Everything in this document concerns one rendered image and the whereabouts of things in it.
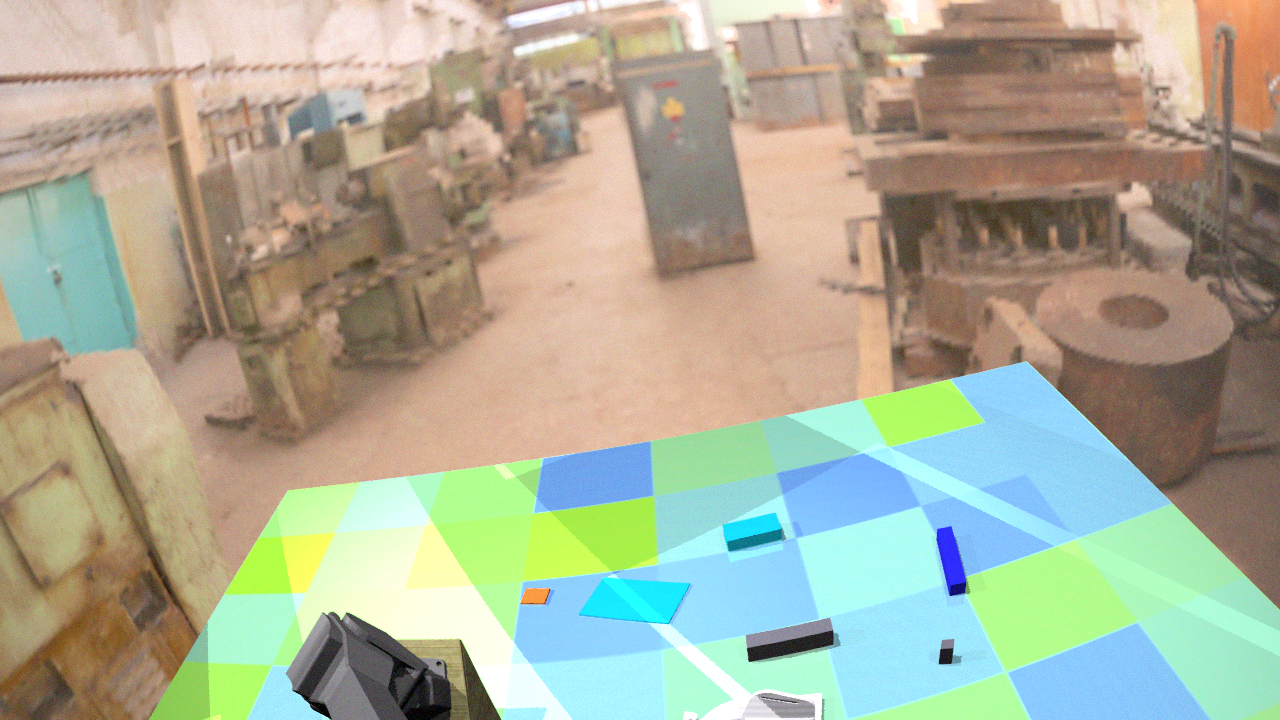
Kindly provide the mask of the blue rectangular block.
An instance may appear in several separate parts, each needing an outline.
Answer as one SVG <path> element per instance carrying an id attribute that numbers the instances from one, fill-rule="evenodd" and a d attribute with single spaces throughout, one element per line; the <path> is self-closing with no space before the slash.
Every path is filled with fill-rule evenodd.
<path id="1" fill-rule="evenodd" d="M 957 543 L 955 542 L 952 527 L 938 528 L 936 541 L 943 564 L 942 566 L 945 570 L 945 580 L 948 587 L 948 596 L 965 593 L 966 579 L 963 571 L 963 562 L 957 552 Z"/>

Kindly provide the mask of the cyan rectangular block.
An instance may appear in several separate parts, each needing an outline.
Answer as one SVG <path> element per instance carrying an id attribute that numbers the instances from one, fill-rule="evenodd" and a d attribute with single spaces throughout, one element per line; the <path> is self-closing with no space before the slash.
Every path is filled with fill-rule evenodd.
<path id="1" fill-rule="evenodd" d="M 723 525 L 728 552 L 782 539 L 776 512 Z"/>

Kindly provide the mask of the cyan flat plate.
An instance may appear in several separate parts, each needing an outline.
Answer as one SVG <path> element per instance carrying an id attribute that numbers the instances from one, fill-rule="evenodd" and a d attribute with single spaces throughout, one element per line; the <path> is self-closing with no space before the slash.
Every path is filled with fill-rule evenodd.
<path id="1" fill-rule="evenodd" d="M 669 624 L 690 583 L 603 578 L 580 616 Z"/>

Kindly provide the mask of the orange flat plate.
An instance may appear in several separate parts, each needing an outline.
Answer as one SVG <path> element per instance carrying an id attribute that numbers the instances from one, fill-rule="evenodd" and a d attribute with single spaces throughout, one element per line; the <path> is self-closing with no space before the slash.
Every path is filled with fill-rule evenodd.
<path id="1" fill-rule="evenodd" d="M 520 603 L 545 605 L 549 592 L 550 588 L 526 588 Z"/>

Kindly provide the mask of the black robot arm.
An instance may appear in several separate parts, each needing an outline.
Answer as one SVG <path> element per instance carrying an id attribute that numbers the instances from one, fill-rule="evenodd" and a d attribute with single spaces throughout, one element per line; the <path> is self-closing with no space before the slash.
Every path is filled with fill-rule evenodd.
<path id="1" fill-rule="evenodd" d="M 287 670 L 292 691 L 332 720 L 451 720 L 445 661 L 419 659 L 349 612 L 321 612 Z"/>

